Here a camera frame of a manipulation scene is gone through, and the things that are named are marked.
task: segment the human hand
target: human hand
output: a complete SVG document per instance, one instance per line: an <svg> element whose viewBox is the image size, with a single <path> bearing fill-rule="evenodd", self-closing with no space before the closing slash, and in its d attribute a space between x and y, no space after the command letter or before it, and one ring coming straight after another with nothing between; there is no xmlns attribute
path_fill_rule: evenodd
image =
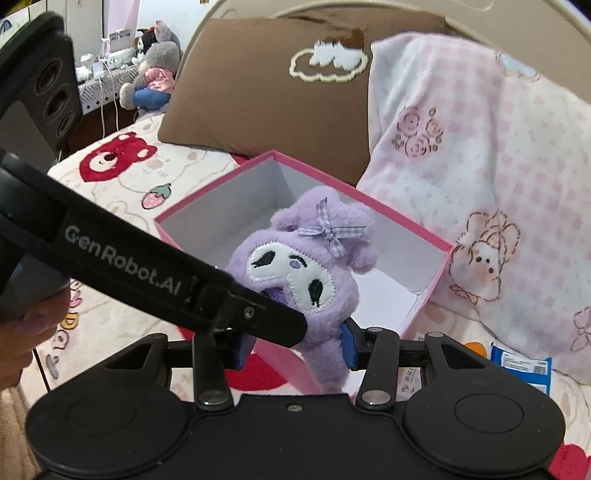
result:
<svg viewBox="0 0 591 480"><path fill-rule="evenodd" d="M50 339L68 312L70 289L39 302L22 320L0 324L0 391L18 384L33 361L32 350Z"/></svg>

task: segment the pink gingham blanket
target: pink gingham blanket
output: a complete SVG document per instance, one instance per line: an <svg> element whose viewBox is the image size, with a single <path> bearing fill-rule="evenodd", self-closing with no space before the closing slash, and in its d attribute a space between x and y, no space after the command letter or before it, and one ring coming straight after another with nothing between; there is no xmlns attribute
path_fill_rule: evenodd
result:
<svg viewBox="0 0 591 480"><path fill-rule="evenodd" d="M591 383L591 106L463 39L372 51L358 188L455 244L431 299Z"/></svg>

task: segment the plush toy bow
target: plush toy bow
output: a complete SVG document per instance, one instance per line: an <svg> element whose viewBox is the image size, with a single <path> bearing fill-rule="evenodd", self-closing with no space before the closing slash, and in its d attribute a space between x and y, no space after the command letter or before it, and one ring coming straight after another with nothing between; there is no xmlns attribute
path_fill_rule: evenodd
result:
<svg viewBox="0 0 591 480"><path fill-rule="evenodd" d="M328 197L316 205L316 216L320 226L301 226L298 228L298 235L324 235L328 240L330 253L335 258L342 258L347 253L340 238L358 238L365 230L364 226L332 226Z"/></svg>

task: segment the pink box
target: pink box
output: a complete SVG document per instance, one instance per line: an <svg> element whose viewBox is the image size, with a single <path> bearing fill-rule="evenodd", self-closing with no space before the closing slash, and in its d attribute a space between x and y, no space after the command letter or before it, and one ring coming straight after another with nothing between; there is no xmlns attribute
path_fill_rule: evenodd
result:
<svg viewBox="0 0 591 480"><path fill-rule="evenodd" d="M338 190L344 202L363 202L375 212L378 263L370 273L354 275L360 302L353 319L361 327L382 326L402 336L427 302L452 246L379 201L284 154L264 153L211 182L158 216L156 227L168 243L225 268L247 236L269 227L273 213L322 184ZM302 393L318 393L297 354L261 340L255 350ZM363 374L351 373L347 393L357 391Z"/></svg>

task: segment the bed sheet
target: bed sheet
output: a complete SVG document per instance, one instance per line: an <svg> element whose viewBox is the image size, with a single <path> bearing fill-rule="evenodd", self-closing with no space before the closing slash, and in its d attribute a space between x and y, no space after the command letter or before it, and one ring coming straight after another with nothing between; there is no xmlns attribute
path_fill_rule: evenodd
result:
<svg viewBox="0 0 591 480"><path fill-rule="evenodd" d="M162 144L157 140L161 120L160 115L139 121L75 153L56 165L50 176L133 225L157 235L153 219L163 209L238 165L226 153ZM175 326L110 299L77 281L73 281L70 288L72 300L68 316L54 338L38 349L52 388L149 333L163 332L171 340L183 338ZM433 330L444 332L461 342L477 341L488 347L496 341L481 323L428 304L408 335L415 337ZM508 349L503 344L496 344ZM243 392L298 394L255 353L243 371L228 372L228 380L236 399ZM576 455L582 464L591 455L588 408L591 387L581 386L558 372L552 373L551 381L551 396L567 421L565 442L580 447ZM189 369L173 372L171 389L184 400L193 399ZM28 404L45 393L36 364L24 371L21 390ZM565 461L570 464L573 463L571 460L572 457L569 457ZM561 474L560 478L582 480L584 475Z"/></svg>
<svg viewBox="0 0 591 480"><path fill-rule="evenodd" d="M137 122L80 150L54 166L49 175L142 230L157 235L152 219L208 182L233 170L231 155L162 144L162 115ZM182 339L177 328L72 281L68 316L38 352L51 387L152 333ZM45 393L36 365L22 376L30 405ZM174 391L189 398L191 377L174 374Z"/></svg>

